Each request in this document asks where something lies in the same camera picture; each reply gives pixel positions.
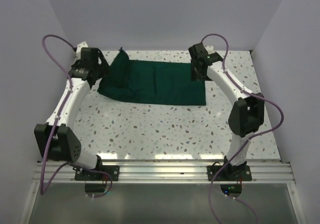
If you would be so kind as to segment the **dark green surgical cloth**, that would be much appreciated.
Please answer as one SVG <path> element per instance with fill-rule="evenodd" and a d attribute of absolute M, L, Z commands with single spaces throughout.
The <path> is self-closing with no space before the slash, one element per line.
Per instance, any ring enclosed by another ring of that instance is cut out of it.
<path fill-rule="evenodd" d="M 191 80 L 189 63 L 132 60 L 120 49 L 98 93 L 116 101 L 177 106 L 206 105 L 204 81 Z"/>

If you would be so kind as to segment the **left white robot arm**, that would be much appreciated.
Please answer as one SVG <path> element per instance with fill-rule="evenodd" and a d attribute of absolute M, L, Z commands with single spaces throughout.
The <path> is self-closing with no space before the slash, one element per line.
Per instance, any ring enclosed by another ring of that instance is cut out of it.
<path fill-rule="evenodd" d="M 99 165 L 97 155 L 82 149 L 73 128 L 82 102 L 96 81 L 108 74 L 109 68 L 100 49 L 89 47 L 86 42 L 80 43 L 59 103 L 47 121 L 34 128 L 43 159 L 65 161 L 86 168 L 86 174 L 92 180 L 101 179 L 104 168 Z"/>

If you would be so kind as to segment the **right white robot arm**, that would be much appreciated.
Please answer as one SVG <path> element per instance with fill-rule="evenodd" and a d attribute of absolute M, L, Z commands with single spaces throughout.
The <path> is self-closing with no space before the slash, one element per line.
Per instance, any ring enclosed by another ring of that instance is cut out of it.
<path fill-rule="evenodd" d="M 191 46 L 188 51 L 191 57 L 191 79 L 214 81 L 232 105 L 227 121 L 232 132 L 231 145 L 224 157 L 223 166 L 213 164 L 207 167 L 208 179 L 250 181 L 252 177 L 246 157 L 250 145 L 249 138 L 264 123 L 263 95 L 258 93 L 257 97 L 251 96 L 251 90 L 223 67 L 223 58 L 218 53 L 210 54 L 202 43 Z"/>

